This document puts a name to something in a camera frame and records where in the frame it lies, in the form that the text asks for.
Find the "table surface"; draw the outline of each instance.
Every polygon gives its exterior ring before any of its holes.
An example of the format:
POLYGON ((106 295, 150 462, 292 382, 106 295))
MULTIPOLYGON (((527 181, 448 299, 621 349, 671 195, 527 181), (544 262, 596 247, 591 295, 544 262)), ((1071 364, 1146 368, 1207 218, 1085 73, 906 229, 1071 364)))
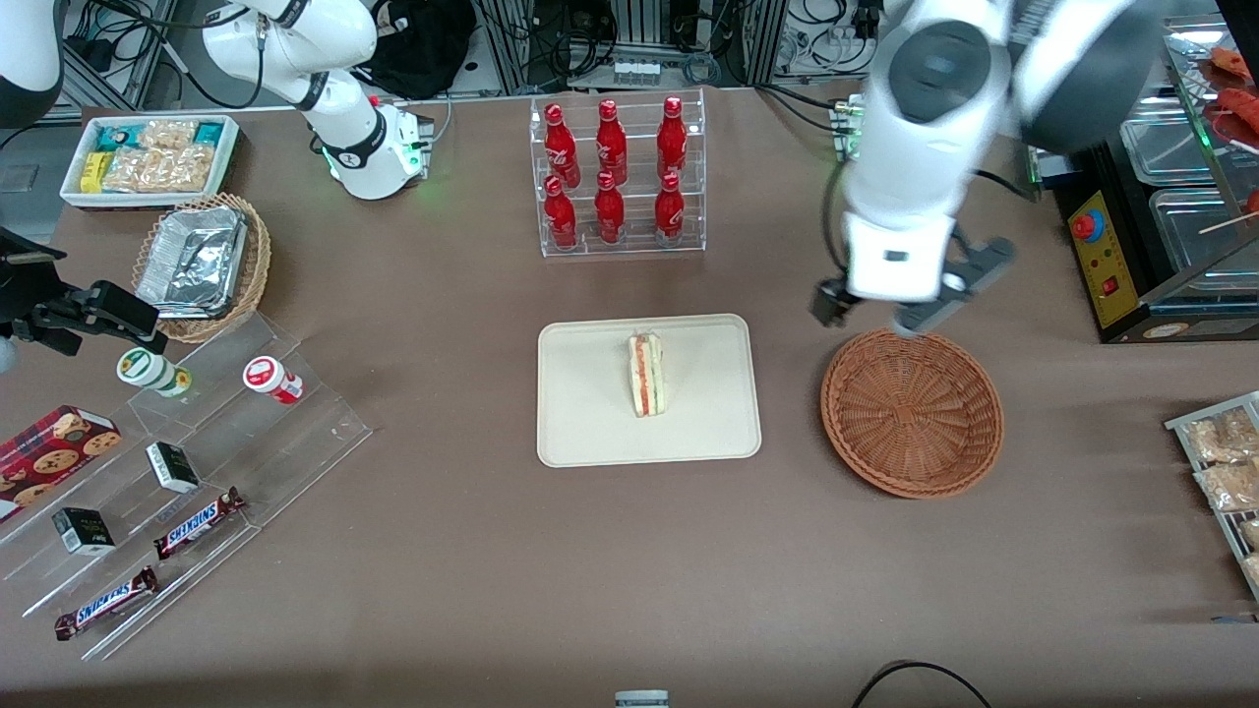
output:
MULTIPOLYGON (((1021 256, 940 333, 996 382, 1005 450, 959 498, 889 498, 817 413, 835 350, 890 312, 827 330, 807 311, 830 140, 752 91, 706 98, 709 251, 604 263, 538 252, 528 100, 456 105, 432 178, 379 203, 329 179, 300 115, 240 113, 230 186, 274 249, 262 310, 379 431, 104 663, 0 590, 0 703, 836 705, 923 659, 1003 707, 1254 704, 1259 627, 1207 622, 1254 603, 1161 423, 1259 388, 1255 345, 1099 345, 1053 203, 976 181, 961 223, 1021 256), (708 312, 749 324, 755 456, 538 461, 544 326, 708 312)), ((68 208, 63 277, 130 282, 152 220, 68 208)), ((59 403, 121 406, 123 349, 24 346, 0 438, 59 403)), ((922 674, 866 703, 969 704, 922 674)))

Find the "brown basket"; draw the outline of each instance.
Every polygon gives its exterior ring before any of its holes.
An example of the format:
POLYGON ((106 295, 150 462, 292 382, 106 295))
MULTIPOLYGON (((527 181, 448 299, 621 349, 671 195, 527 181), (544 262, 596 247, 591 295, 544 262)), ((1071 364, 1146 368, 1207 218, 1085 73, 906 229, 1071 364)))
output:
MULTIPOLYGON (((237 277, 237 291, 232 309, 228 314, 217 320, 157 320, 157 330, 171 339, 188 344, 200 344, 214 336, 237 319, 248 315, 258 309, 262 300, 262 291, 267 286, 267 268, 271 267, 271 234, 267 233, 267 224, 258 218, 258 212, 248 202, 234 194, 215 194, 205 199, 196 199, 186 204, 175 207, 174 210, 209 209, 213 207, 232 207, 246 214, 249 219, 249 232, 246 236, 246 251, 240 257, 240 275, 237 277)), ((172 212, 167 212, 161 218, 165 219, 172 212)), ((152 248, 154 237, 157 234, 157 226, 161 219, 149 229, 149 238, 140 247, 140 257, 131 270, 131 287, 140 287, 140 276, 145 272, 149 262, 149 249, 152 248)))
POLYGON ((835 355, 822 382, 822 423, 852 471, 912 499, 973 486, 1005 436, 1001 401, 978 362, 943 336, 885 329, 835 355))

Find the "red bottle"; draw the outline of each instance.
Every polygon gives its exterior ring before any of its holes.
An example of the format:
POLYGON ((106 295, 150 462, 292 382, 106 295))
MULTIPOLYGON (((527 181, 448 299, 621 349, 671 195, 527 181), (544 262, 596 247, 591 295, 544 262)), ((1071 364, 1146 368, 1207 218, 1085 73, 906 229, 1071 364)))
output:
POLYGON ((577 247, 577 212, 573 210, 573 202, 564 194, 564 185, 558 176, 546 175, 543 185, 546 188, 543 210, 546 212, 551 241, 555 242, 555 248, 572 251, 577 247))
POLYGON ((682 238, 682 208, 686 203, 677 193, 677 173, 669 173, 660 180, 656 195, 656 243, 665 248, 677 246, 682 238))
POLYGON ((616 246, 624 238, 626 200, 617 191, 617 180, 612 173, 599 173, 599 193, 594 197, 594 210, 599 214, 599 238, 608 246, 616 246))
POLYGON ((599 134, 594 136, 599 150, 599 169, 612 173, 617 184, 630 179, 630 154, 626 147, 626 128, 617 118, 617 102, 599 101, 599 134))
POLYGON ((661 179, 674 171, 681 174, 686 165, 686 126, 682 123, 682 100, 665 98, 665 120, 656 134, 656 171, 661 179))
POLYGON ((577 166, 577 141, 564 125, 564 111, 551 103, 543 113, 546 116, 546 161, 565 186, 577 189, 582 184, 582 169, 577 166))

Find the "sandwich slice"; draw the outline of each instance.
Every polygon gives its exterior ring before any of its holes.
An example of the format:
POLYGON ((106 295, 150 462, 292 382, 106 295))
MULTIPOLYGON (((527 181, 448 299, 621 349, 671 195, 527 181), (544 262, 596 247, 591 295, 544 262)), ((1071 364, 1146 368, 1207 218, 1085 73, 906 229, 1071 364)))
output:
POLYGON ((633 409, 640 418, 665 412, 665 372, 660 338, 636 334, 630 338, 630 384, 633 409))

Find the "red cookie box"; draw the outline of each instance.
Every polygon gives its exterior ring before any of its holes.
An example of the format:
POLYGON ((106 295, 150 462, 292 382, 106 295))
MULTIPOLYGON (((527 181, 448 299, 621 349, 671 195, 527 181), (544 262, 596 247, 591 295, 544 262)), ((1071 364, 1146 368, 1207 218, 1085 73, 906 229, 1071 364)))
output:
POLYGON ((113 421, 62 406, 0 445, 0 523, 121 440, 113 421))

